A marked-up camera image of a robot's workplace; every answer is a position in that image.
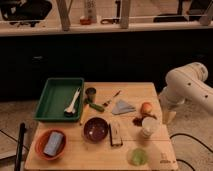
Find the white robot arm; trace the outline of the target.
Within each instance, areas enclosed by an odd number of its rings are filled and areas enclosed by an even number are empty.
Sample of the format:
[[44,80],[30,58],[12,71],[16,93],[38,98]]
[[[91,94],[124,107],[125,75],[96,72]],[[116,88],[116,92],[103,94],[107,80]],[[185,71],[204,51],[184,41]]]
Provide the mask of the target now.
[[164,124],[174,119],[175,108],[186,99],[197,103],[213,115],[213,88],[205,84],[207,78],[208,70],[200,62],[174,68],[166,74],[166,86],[159,94]]

